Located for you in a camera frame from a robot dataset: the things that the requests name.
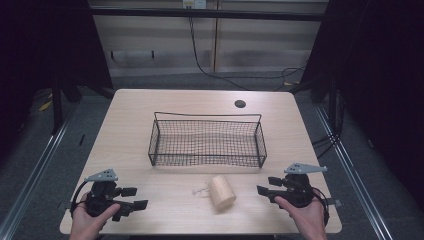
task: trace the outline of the human hand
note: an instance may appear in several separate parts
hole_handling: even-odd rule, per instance
[[[280,196],[275,197],[274,200],[290,214],[304,238],[307,240],[327,239],[324,225],[324,207],[316,197],[304,208],[296,208]]]
[[[81,198],[81,202],[85,201],[87,193]],[[84,202],[79,203],[73,212],[73,221],[71,234],[69,239],[71,240],[93,240],[96,239],[100,230],[106,224],[106,221],[111,218],[116,212],[118,212],[121,205],[113,204],[106,211],[97,217],[88,215],[86,211],[87,206]]]

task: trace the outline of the wire basket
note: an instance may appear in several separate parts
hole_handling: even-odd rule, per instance
[[[149,147],[152,166],[223,164],[262,168],[267,153],[260,119],[260,114],[155,112]]]

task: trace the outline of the wooden cylinder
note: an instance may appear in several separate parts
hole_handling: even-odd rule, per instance
[[[209,194],[213,205],[217,209],[226,208],[236,200],[233,189],[231,189],[227,179],[222,175],[214,177],[209,182]]]

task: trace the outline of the wooden table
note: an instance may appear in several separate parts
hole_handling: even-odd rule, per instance
[[[246,107],[235,106],[236,100]],[[226,165],[152,167],[148,149],[154,112],[184,114],[262,114],[261,124],[268,157],[263,168]],[[297,233],[293,220],[256,186],[270,189],[269,176],[284,177],[294,162],[318,165],[310,139],[293,95],[290,93],[194,90],[119,90],[110,105],[96,142],[81,174],[85,177],[113,168],[118,187],[137,187],[134,197],[148,199],[147,209],[136,211],[120,222],[108,221],[104,234],[284,234]],[[217,175],[224,175],[237,196],[233,205],[218,211],[207,192],[194,195]],[[330,197],[322,173],[309,174],[311,185]],[[88,183],[83,190],[91,188]],[[70,232],[67,212],[60,225]],[[341,230],[338,214],[330,207],[328,233]]]

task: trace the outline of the round hole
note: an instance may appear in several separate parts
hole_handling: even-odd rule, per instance
[[[246,102],[245,102],[245,101],[243,101],[243,100],[237,100],[237,101],[234,103],[234,105],[236,105],[236,107],[238,107],[238,108],[244,108],[244,107],[246,107]]]

